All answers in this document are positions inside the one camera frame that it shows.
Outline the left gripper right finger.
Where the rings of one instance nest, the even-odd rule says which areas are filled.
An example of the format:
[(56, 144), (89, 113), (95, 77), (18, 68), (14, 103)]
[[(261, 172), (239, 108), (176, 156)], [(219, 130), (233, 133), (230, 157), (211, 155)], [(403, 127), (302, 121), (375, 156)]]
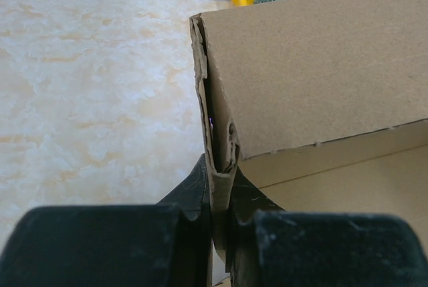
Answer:
[(347, 165), (256, 187), (236, 172), (233, 286), (426, 286), (427, 166)]

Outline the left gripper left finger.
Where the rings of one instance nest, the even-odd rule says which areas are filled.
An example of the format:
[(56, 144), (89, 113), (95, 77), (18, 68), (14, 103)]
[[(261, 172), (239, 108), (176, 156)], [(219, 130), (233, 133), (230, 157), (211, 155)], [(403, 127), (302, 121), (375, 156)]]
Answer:
[(210, 286), (205, 158), (154, 205), (29, 210), (1, 252), (2, 286)]

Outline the brown cardboard box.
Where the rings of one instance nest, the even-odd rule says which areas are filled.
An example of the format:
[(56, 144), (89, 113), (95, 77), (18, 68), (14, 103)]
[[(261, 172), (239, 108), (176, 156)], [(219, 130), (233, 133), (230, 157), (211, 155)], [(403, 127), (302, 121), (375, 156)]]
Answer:
[(427, 166), (427, 0), (280, 0), (190, 18), (213, 240), (235, 174)]

